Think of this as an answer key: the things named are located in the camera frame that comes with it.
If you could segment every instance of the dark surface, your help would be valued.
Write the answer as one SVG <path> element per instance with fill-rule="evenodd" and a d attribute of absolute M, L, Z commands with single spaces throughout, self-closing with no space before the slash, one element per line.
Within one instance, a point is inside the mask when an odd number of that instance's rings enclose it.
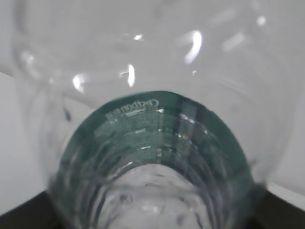
<path fill-rule="evenodd" d="M 63 229 L 63 226 L 43 192 L 2 215 L 0 229 Z M 268 193 L 246 229 L 305 229 L 305 212 Z"/>

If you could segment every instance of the white surface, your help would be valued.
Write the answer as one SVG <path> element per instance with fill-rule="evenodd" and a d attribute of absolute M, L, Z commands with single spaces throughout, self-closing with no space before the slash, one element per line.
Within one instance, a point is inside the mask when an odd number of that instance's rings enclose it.
<path fill-rule="evenodd" d="M 305 90 L 301 95 L 295 114 L 293 135 L 289 142 L 287 153 L 280 162 L 273 182 L 305 198 Z M 300 200 L 305 210 L 305 199 Z"/>
<path fill-rule="evenodd" d="M 43 191 L 12 77 L 0 73 L 0 215 Z"/>

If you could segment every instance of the white background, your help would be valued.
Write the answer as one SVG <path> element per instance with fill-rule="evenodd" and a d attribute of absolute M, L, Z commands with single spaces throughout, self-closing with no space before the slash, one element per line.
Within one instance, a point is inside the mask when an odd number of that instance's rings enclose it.
<path fill-rule="evenodd" d="M 289 65 L 297 74 L 305 73 L 304 5 L 301 0 L 276 2 L 280 14 L 288 18 L 285 30 L 294 33 L 289 47 L 282 47 Z M 0 72 L 10 74 L 9 35 L 11 0 L 0 0 Z M 286 154 L 270 190 L 305 210 L 305 92 L 299 101 L 295 127 Z M 13 78 L 0 73 L 0 215 L 43 191 L 36 158 L 23 129 Z"/>

